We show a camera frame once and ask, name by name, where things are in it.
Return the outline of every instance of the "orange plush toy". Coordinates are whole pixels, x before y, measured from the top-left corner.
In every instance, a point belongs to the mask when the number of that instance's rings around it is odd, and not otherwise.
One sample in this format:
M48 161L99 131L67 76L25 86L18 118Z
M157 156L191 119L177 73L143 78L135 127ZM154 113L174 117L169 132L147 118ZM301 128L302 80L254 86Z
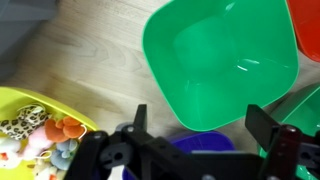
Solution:
M60 121L48 119L45 122L45 131L49 140L59 143L80 137L85 133L86 128L79 121L66 116Z

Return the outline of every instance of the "light wood surface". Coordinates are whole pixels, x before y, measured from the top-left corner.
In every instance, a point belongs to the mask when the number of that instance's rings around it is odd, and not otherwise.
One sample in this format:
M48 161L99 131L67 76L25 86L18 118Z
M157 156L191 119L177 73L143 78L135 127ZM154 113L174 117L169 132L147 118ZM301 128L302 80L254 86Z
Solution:
M119 123L132 121L141 103L148 104L152 135L186 131L165 102L141 50L144 24L166 2L60 1L58 16L41 26L19 57L17 73L1 85L52 97L87 115L108 133ZM302 54L300 62L292 91L320 79L320 63ZM218 131L228 135L238 149L256 152L243 120ZM114 179L119 179L117 172Z

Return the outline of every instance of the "plastic container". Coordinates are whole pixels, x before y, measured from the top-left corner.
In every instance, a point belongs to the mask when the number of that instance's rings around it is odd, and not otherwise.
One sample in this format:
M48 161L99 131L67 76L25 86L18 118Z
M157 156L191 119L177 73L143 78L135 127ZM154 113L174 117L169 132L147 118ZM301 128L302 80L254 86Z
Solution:
M191 153L195 150L208 151L233 151L235 150L231 140L219 132L206 132L192 135L179 135L170 138L173 145L185 153ZM134 178L123 170L123 180L134 180Z
M248 104L272 103L298 74L279 0L173 0L149 19L143 50L171 109L195 131L243 117Z
M320 62L320 1L287 0L299 49L308 58Z
M303 133L314 136L320 130L320 83L307 86L291 95L272 112L274 120L294 125ZM266 156L260 148L259 154ZM302 179L316 180L304 166L298 166L297 176Z
M0 81L15 72L16 58L40 22L56 12L56 0L1 0Z
M54 114L55 118L63 118L68 115L81 123L86 125L89 130L97 130L97 125L86 116L71 109L70 107L59 103L51 98L43 96L41 94L19 88L0 87L0 121L6 119L14 119L17 115L17 109L31 104L41 103L46 107L46 110ZM0 169L1 179L23 179L32 180L32 169L27 166L35 164L34 161L22 161L22 163L15 169Z

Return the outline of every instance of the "plush toy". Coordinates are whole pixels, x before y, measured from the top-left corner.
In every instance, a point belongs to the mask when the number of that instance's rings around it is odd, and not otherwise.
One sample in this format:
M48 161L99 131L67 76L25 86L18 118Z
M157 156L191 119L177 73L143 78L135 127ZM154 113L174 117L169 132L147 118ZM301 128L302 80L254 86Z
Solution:
M60 121L49 119L45 123L46 135L53 142L64 142L70 138L79 138L86 133L86 127L72 117Z
M26 139L36 128L51 117L41 104L31 104L18 110L19 115L14 120L0 122L0 131L13 139Z
M73 151L76 150L78 142L74 139L69 139L63 143L56 144L57 149L52 152L50 157L51 163L61 170L68 170L72 158Z
M43 126L36 129L28 138L28 145L22 152L24 160L32 160L39 156L44 150L50 148L53 142L47 139Z
M58 170L50 162L43 160L37 160L35 165L28 167L33 168L34 180L63 180L66 174L66 171Z
M20 147L20 141L0 137L0 168L13 169L19 166L22 160L18 155Z

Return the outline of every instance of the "green bowl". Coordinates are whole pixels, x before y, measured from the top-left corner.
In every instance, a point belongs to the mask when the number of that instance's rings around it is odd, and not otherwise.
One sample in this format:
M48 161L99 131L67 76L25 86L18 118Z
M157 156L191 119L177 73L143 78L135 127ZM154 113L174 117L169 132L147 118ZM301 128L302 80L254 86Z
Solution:
M179 121L207 131L283 96L298 74L285 1L173 0L146 24L143 50Z
M291 124L307 135L314 136L320 130L320 83L307 86L291 95L272 112L271 117L281 123ZM259 154L266 157L261 148ZM298 166L297 176L316 180L304 166Z

